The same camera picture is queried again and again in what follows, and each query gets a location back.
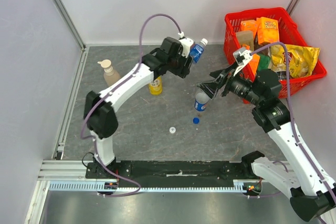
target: gray mat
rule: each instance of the gray mat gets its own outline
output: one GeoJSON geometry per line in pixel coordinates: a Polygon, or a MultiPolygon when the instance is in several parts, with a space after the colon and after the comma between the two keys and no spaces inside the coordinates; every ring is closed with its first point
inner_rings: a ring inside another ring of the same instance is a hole
{"type": "MultiPolygon", "coordinates": [[[[149,52],[154,46],[145,46],[149,52]]],[[[64,159],[81,159],[93,151],[91,140],[81,140],[86,94],[107,87],[97,61],[110,59],[121,76],[128,73],[139,57],[137,46],[91,47],[78,91],[66,138],[64,159]]],[[[243,104],[233,94],[211,101],[200,123],[194,99],[197,82],[210,79],[211,71],[228,66],[223,45],[207,46],[198,64],[185,78],[167,73],[162,77],[163,92],[151,95],[143,87],[117,112],[119,128],[114,134],[114,152],[124,160],[233,160],[252,151],[263,152],[270,160],[284,160],[277,145],[255,123],[252,105],[243,104]],[[170,127],[176,133],[169,133],[170,127]]]]}

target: blue label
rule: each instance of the blue label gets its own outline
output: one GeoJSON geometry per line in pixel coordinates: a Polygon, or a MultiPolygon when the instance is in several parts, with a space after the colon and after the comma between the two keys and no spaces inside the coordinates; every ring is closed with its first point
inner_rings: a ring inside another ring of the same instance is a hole
{"type": "Polygon", "coordinates": [[[190,56],[194,58],[194,62],[197,63],[203,53],[204,49],[199,44],[196,44],[190,51],[190,56]]]}
{"type": "Polygon", "coordinates": [[[196,99],[195,99],[195,109],[196,109],[197,111],[205,111],[207,104],[208,104],[208,103],[199,103],[199,102],[197,102],[196,99]]]}

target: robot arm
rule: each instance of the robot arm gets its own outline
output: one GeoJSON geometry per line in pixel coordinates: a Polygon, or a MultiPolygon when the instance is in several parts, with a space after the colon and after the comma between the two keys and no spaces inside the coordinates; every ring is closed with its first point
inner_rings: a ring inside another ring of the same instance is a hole
{"type": "Polygon", "coordinates": [[[278,99],[281,83],[276,73],[270,69],[262,70],[254,82],[244,79],[238,72],[251,59],[250,51],[245,48],[234,53],[236,62],[230,67],[212,72],[215,79],[197,84],[210,98],[217,95],[220,88],[225,86],[222,96],[229,92],[246,99],[256,107],[252,110],[255,121],[279,146],[296,177],[292,177],[275,166],[260,152],[254,152],[242,159],[249,164],[247,169],[251,174],[264,178],[287,198],[295,212],[305,221],[321,215],[335,207],[335,203],[324,182],[336,193],[335,180],[321,167],[308,146],[304,142],[295,124],[300,142],[297,143],[292,131],[290,114],[287,107],[278,99]],[[322,173],[322,180],[312,166],[322,173]]]}
{"type": "Polygon", "coordinates": [[[115,159],[112,135],[118,128],[115,113],[120,106],[140,88],[164,75],[167,71],[181,78],[185,78],[189,74],[193,61],[189,53],[194,41],[184,37],[183,33],[180,34],[180,37],[180,40],[171,37],[165,38],[160,48],[143,56],[140,67],[139,64],[135,65],[122,79],[99,94],[93,91],[87,94],[84,118],[99,100],[106,97],[95,109],[87,123],[91,135],[97,141],[97,151],[104,165],[110,164],[115,159]],[[112,92],[126,79],[128,79],[127,85],[121,85],[115,92],[112,92]]]}

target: yellow bottle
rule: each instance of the yellow bottle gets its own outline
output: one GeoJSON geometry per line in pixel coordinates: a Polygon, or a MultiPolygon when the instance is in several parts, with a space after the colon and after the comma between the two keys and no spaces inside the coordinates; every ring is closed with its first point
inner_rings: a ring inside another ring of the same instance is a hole
{"type": "Polygon", "coordinates": [[[153,95],[162,93],[162,79],[161,76],[157,77],[154,81],[148,84],[149,92],[153,95]]]}

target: snack bag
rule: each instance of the snack bag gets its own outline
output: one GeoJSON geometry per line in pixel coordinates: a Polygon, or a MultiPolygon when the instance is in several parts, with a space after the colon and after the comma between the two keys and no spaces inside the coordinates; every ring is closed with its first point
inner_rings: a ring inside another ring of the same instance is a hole
{"type": "Polygon", "coordinates": [[[279,41],[279,26],[276,19],[271,18],[257,18],[258,22],[258,43],[259,45],[266,45],[279,41]]]}
{"type": "Polygon", "coordinates": [[[257,34],[258,23],[253,19],[240,22],[240,31],[246,31],[246,30],[253,32],[253,39],[254,39],[257,34]]]}
{"type": "MultiPolygon", "coordinates": [[[[316,66],[320,48],[286,45],[289,55],[289,73],[293,78],[310,76],[316,66]]],[[[286,56],[282,46],[271,46],[269,50],[274,72],[286,72],[286,56]]]]}

